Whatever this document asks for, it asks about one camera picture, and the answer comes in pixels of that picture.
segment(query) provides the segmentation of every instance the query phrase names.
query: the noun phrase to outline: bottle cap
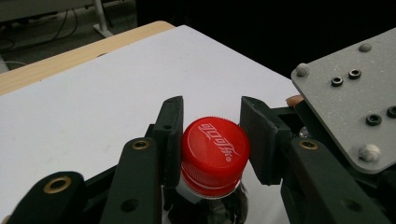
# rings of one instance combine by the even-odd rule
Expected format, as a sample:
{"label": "bottle cap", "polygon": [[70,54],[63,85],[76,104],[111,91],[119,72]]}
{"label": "bottle cap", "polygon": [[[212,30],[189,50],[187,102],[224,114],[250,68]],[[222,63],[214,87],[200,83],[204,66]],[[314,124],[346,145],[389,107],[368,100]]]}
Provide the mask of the bottle cap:
{"label": "bottle cap", "polygon": [[201,118],[186,129],[181,144],[181,174],[193,193],[220,198],[236,189],[250,154],[242,128],[227,119]]}

